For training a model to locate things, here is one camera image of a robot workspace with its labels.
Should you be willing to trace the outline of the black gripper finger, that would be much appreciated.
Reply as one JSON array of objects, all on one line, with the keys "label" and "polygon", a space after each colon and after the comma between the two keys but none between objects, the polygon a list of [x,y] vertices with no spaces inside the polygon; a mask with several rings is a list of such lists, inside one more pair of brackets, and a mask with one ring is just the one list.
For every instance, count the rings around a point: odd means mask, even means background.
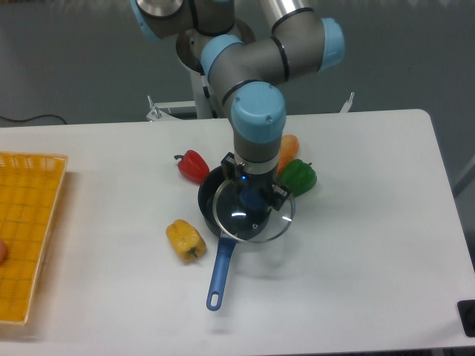
[{"label": "black gripper finger", "polygon": [[221,160],[221,170],[225,180],[230,181],[232,184],[238,184],[238,169],[235,163],[235,155],[232,152],[228,152]]},{"label": "black gripper finger", "polygon": [[268,206],[276,211],[280,211],[284,203],[291,195],[291,190],[286,185],[272,184],[261,188],[260,194]]}]

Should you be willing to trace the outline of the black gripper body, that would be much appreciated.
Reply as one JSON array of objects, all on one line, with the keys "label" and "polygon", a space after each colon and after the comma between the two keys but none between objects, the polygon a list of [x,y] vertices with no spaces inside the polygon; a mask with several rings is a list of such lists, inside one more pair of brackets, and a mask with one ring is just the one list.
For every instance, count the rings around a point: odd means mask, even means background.
[{"label": "black gripper body", "polygon": [[276,162],[237,162],[235,164],[234,187],[269,191],[275,184],[278,164]]}]

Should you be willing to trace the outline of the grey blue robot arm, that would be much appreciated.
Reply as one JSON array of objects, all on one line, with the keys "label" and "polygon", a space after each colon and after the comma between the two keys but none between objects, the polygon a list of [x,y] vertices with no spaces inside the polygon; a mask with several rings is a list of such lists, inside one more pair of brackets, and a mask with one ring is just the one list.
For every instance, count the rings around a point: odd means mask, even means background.
[{"label": "grey blue robot arm", "polygon": [[245,42],[233,1],[133,1],[143,30],[189,35],[187,45],[234,131],[228,178],[265,197],[276,185],[286,105],[279,84],[338,65],[345,40],[335,19],[308,1],[262,1],[271,36]]}]

